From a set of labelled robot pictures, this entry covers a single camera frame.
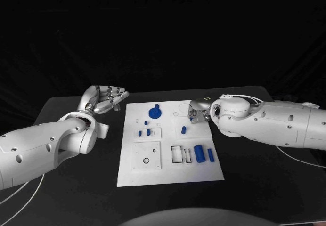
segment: white board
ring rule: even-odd
[[[189,102],[186,100],[127,104],[119,187],[224,180],[210,124],[191,124]],[[162,110],[159,119],[149,117],[149,110],[155,104],[159,104]],[[207,161],[202,163],[197,161],[197,145],[202,145],[204,149]],[[210,161],[210,148],[215,162]]]

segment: robotic hand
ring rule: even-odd
[[[292,103],[250,102],[223,95],[218,100],[210,97],[191,101],[188,117],[192,123],[210,120],[230,137],[241,137],[282,147],[326,150],[326,110]]]
[[[109,125],[96,114],[120,110],[119,102],[129,96],[124,88],[91,86],[78,110],[58,122],[15,130],[0,136],[0,190],[34,180],[80,153],[87,154],[97,138],[106,139]]]

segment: small blue piece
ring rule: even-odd
[[[214,157],[212,157],[212,149],[211,148],[210,148],[210,160],[211,160],[211,162],[215,162]]]
[[[185,134],[186,133],[186,127],[184,126],[182,127],[182,134]]]
[[[150,109],[149,111],[149,116],[153,118],[153,119],[159,119],[161,116],[162,116],[162,110],[159,108],[159,104],[155,105],[155,108]]]
[[[194,147],[194,150],[195,150],[195,156],[197,156],[197,160],[198,162],[205,162],[207,159],[205,159],[205,155],[204,155],[204,151],[202,151],[202,145],[197,145]]]

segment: black table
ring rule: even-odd
[[[218,98],[221,94],[243,94],[273,101],[266,89],[257,86],[132,93],[122,102],[120,112],[110,111],[96,117],[110,125],[107,138],[97,140],[87,155],[65,160],[47,173],[32,202],[8,225],[114,226],[145,214],[185,207],[236,210],[279,224],[326,220],[325,170],[290,159],[272,145],[223,135],[212,122],[224,181],[117,187],[127,103]],[[58,121],[77,110],[80,99],[51,98],[35,124]],[[283,150],[318,164],[309,150]],[[0,223],[25,205],[39,181],[41,178],[35,179],[0,206]],[[0,200],[18,188],[0,191]]]

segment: circular hole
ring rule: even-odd
[[[18,161],[18,163],[22,163],[22,161],[23,161],[23,157],[21,154],[16,156],[16,161]]]
[[[51,149],[52,149],[51,144],[47,144],[47,150],[48,150],[48,152],[51,152]]]

